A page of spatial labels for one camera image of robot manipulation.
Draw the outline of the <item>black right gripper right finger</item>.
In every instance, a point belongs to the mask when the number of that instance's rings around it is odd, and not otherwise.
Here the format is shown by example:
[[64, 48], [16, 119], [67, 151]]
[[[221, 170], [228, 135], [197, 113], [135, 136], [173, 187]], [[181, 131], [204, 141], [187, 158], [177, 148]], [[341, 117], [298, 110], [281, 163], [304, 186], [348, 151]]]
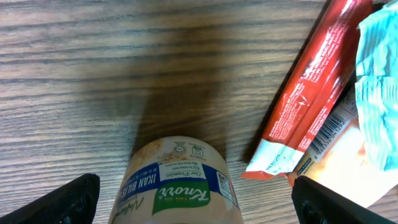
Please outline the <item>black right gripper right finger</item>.
[[306, 176], [295, 179], [292, 200], [300, 224], [394, 224]]

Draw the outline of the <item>green lid jar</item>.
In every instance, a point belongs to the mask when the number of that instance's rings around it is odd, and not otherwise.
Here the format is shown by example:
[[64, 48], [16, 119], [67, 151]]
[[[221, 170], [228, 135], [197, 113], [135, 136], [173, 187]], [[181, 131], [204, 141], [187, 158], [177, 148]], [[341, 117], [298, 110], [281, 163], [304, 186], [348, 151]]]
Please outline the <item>green lid jar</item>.
[[186, 136], [160, 138], [131, 157], [109, 217], [125, 223], [242, 223], [222, 155]]

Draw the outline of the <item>teal orange tissue pack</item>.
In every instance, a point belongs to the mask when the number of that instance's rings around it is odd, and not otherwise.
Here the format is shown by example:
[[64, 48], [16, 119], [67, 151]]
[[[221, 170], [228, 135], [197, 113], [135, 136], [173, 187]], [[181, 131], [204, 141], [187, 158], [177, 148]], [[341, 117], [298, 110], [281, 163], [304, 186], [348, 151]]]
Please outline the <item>teal orange tissue pack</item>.
[[306, 176], [362, 207], [369, 207], [397, 185], [397, 171], [369, 163], [358, 123], [355, 90], [328, 115], [315, 139], [287, 175], [289, 184]]

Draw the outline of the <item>teal wet wipes pack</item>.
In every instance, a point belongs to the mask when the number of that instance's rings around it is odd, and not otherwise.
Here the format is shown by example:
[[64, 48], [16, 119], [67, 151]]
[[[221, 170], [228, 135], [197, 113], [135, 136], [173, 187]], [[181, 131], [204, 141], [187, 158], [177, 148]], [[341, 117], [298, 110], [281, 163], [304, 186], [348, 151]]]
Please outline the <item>teal wet wipes pack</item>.
[[397, 169], [397, 1], [359, 24], [355, 96], [369, 161]]

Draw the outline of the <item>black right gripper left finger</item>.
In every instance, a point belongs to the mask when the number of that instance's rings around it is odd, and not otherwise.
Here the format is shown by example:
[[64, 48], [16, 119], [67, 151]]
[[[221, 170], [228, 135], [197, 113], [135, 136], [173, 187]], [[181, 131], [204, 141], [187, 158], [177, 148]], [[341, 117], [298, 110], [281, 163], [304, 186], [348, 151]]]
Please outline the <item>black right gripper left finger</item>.
[[1, 217], [1, 224], [92, 224], [99, 194], [100, 177], [84, 174]]

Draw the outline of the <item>red snack bar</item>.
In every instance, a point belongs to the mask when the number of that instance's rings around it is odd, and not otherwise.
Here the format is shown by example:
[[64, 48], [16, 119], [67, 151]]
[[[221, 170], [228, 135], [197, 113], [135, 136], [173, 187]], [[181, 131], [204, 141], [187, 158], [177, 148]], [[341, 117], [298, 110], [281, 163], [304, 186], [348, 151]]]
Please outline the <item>red snack bar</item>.
[[354, 72], [358, 25], [372, 12], [371, 0], [330, 1], [242, 177], [270, 179], [294, 170]]

